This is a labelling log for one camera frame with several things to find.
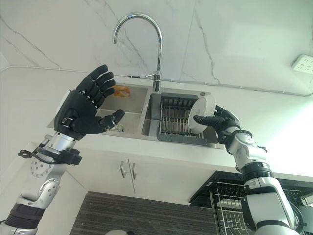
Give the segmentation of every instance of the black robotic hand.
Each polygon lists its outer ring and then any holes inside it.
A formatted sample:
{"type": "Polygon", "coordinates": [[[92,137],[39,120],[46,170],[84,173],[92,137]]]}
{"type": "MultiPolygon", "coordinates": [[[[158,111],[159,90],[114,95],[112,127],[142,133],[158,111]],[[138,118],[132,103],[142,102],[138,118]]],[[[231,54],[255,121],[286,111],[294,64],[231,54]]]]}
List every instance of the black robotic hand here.
{"type": "Polygon", "coordinates": [[[123,110],[112,115],[95,117],[106,97],[114,93],[115,80],[108,67],[102,65],[91,72],[69,93],[54,118],[54,130],[80,140],[86,134],[106,132],[124,116],[123,110]]]}
{"type": "Polygon", "coordinates": [[[219,143],[225,144],[225,139],[227,138],[227,129],[230,127],[235,127],[240,129],[240,123],[238,118],[232,114],[230,111],[225,110],[219,106],[215,106],[214,116],[203,117],[194,115],[194,120],[205,126],[212,126],[217,135],[219,143]]]}

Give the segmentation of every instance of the dark floor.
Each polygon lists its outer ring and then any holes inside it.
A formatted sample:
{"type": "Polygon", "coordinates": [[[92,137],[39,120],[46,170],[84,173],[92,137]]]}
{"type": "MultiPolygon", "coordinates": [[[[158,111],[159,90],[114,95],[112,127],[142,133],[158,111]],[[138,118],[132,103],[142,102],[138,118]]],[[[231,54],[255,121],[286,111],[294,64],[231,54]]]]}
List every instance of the dark floor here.
{"type": "Polygon", "coordinates": [[[215,235],[211,209],[96,192],[87,193],[70,235],[215,235]]]}

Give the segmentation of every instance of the wall outlet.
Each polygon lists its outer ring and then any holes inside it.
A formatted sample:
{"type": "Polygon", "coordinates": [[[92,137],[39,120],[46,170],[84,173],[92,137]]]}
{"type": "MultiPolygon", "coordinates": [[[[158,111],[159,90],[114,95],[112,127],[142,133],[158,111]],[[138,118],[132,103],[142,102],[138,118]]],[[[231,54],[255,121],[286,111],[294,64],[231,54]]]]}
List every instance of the wall outlet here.
{"type": "Polygon", "coordinates": [[[296,71],[313,74],[313,57],[300,55],[291,67],[296,71]]]}

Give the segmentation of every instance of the double sink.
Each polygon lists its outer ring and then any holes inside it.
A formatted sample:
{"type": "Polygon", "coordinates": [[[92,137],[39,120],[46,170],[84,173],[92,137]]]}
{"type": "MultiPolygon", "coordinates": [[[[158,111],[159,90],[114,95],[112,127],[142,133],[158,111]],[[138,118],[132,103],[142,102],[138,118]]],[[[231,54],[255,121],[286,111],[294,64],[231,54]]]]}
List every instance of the double sink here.
{"type": "Polygon", "coordinates": [[[205,93],[162,88],[162,93],[156,94],[147,86],[118,86],[127,87],[129,95],[109,96],[97,116],[109,115],[117,109],[124,110],[125,115],[115,128],[103,135],[223,148],[217,143],[213,128],[194,135],[187,125],[192,105],[205,93]]]}

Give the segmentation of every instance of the cabinet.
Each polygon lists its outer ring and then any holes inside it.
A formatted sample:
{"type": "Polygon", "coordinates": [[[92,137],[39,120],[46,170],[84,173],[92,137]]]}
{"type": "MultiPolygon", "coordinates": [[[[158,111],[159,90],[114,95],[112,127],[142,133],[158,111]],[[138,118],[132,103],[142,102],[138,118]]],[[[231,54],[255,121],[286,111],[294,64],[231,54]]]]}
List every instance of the cabinet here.
{"type": "Polygon", "coordinates": [[[188,205],[214,171],[189,163],[81,149],[83,159],[68,172],[88,191],[188,205]]]}
{"type": "Polygon", "coordinates": [[[135,197],[188,205],[190,197],[214,173],[165,159],[131,159],[135,197]]]}
{"type": "Polygon", "coordinates": [[[83,157],[80,164],[69,166],[67,171],[83,187],[93,192],[134,196],[128,159],[125,155],[88,149],[79,150],[83,157]]]}

